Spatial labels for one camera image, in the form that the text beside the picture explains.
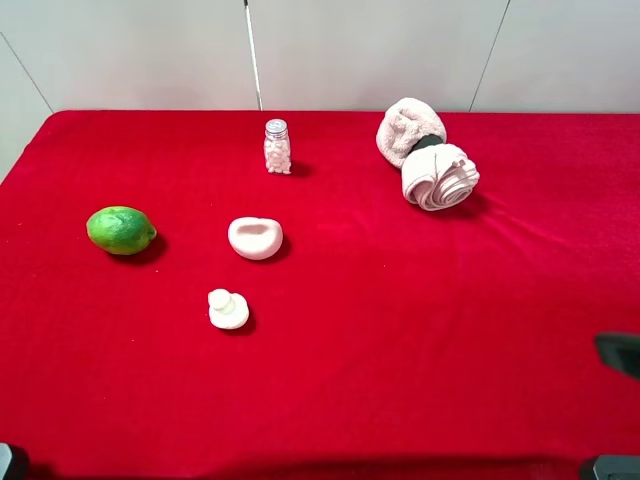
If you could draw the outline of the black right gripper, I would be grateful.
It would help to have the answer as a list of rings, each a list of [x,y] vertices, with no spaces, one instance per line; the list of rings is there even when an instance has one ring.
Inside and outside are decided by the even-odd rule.
[[[604,332],[595,337],[600,361],[620,373],[640,379],[640,338],[636,334]]]

